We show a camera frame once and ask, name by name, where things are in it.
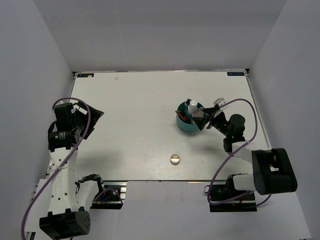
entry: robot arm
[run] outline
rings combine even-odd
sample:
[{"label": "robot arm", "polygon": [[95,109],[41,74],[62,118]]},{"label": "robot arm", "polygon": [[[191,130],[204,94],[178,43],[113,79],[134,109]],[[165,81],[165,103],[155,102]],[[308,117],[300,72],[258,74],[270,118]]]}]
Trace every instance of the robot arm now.
[{"label": "robot arm", "polygon": [[[223,113],[226,106],[225,100],[219,98],[214,102],[214,107],[202,107],[194,112],[192,120],[201,131],[209,123],[207,129],[214,127],[224,134],[223,147],[227,153],[235,152],[241,147],[233,156],[252,163],[253,174],[229,175],[223,186],[210,185],[212,189],[208,193],[208,201],[214,201],[214,204],[210,204],[210,210],[214,205],[216,211],[220,204],[224,205],[222,208],[228,208],[226,204],[229,203],[229,199],[237,199],[238,196],[246,196],[254,191],[261,195],[295,192],[298,184],[286,150],[259,149],[250,142],[244,146],[246,140],[243,133],[246,120],[239,114],[233,114],[228,121]],[[248,198],[254,200],[254,195],[250,195]]]},{"label": "robot arm", "polygon": [[[80,102],[75,105],[84,108]],[[104,114],[89,106],[90,125],[84,139],[94,130],[94,125]],[[104,182],[97,174],[83,177],[76,182],[75,167],[78,150],[61,165],[72,152],[85,132],[88,114],[74,109],[72,103],[63,103],[54,108],[56,121],[48,130],[51,158],[51,173],[60,170],[51,182],[51,199],[48,215],[40,218],[40,228],[53,240],[86,235],[90,231],[89,209],[95,196],[104,191]]]},{"label": "robot arm", "polygon": [[[243,144],[244,142],[233,143],[232,151]],[[252,163],[253,168],[253,174],[233,176],[236,190],[257,191],[260,195],[291,193],[297,190],[297,179],[285,149],[259,149],[254,143],[250,143],[234,156]]]}]

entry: teal bowl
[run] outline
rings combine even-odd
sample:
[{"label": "teal bowl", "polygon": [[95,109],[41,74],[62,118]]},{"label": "teal bowl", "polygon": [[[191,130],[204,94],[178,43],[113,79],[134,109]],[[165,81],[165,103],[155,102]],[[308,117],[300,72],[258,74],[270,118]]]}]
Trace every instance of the teal bowl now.
[{"label": "teal bowl", "polygon": [[[200,108],[200,107],[203,107],[203,106],[202,106],[200,103],[198,103],[197,107]],[[179,105],[179,107],[178,107],[177,110],[178,110],[179,112],[181,112],[181,110],[182,110],[183,108],[186,108],[184,102]],[[189,114],[189,116],[187,116],[187,117],[188,117],[188,119],[190,119],[190,122],[191,122],[191,114]],[[195,131],[199,131],[199,128],[198,128],[198,126],[197,126],[196,124],[186,123],[186,122],[182,121],[182,120],[180,119],[180,117],[178,116],[178,114],[176,114],[176,124],[178,125],[178,127],[179,127],[181,130],[183,130],[183,131],[185,131],[185,132],[195,132]]]}]

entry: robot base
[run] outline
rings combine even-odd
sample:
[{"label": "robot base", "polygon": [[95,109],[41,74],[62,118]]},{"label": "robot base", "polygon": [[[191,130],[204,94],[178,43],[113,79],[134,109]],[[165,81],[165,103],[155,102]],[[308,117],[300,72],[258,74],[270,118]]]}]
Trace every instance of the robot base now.
[{"label": "robot base", "polygon": [[56,215],[48,212],[48,216],[40,218],[39,226],[53,240],[69,239],[89,233],[90,215],[84,207],[79,211],[68,208],[65,213]]},{"label": "robot base", "polygon": [[[228,191],[226,184],[214,184],[211,190],[211,201],[220,202],[227,200],[233,197],[236,197],[240,194],[245,193],[246,191],[233,190],[232,192]],[[211,213],[223,213],[223,212],[256,212],[256,198],[255,194],[251,193],[250,195],[244,196],[239,200],[234,200],[228,203],[220,205],[210,205]]]}]

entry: tabletop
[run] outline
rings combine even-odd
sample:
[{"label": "tabletop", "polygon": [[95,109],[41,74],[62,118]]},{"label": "tabletop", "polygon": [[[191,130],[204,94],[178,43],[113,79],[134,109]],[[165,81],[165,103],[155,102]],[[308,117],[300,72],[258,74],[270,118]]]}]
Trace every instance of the tabletop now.
[{"label": "tabletop", "polygon": [[[224,71],[96,72],[77,77],[71,96],[104,112],[79,147],[76,177],[100,174],[108,181],[210,180],[228,156],[225,136],[215,128],[183,132],[175,110],[187,99],[205,108],[221,97],[253,103],[246,77]],[[255,120],[247,103],[232,103],[224,112],[227,120],[244,116],[244,136],[252,137]],[[267,146],[260,122],[254,143]],[[170,163],[173,154],[180,157],[178,165]],[[252,165],[233,157],[217,178],[237,173],[252,173]]]}]

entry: gray wall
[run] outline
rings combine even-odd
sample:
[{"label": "gray wall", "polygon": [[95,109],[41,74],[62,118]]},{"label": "gray wall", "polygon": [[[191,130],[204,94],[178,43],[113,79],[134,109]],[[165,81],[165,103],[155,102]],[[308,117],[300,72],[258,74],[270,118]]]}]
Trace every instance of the gray wall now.
[{"label": "gray wall", "polygon": [[35,0],[73,71],[249,68],[286,0]]},{"label": "gray wall", "polygon": [[250,71],[273,147],[287,149],[312,239],[320,239],[320,1],[288,0]]},{"label": "gray wall", "polygon": [[48,166],[51,106],[73,75],[32,0],[1,1],[0,30],[0,238],[17,240]]}]

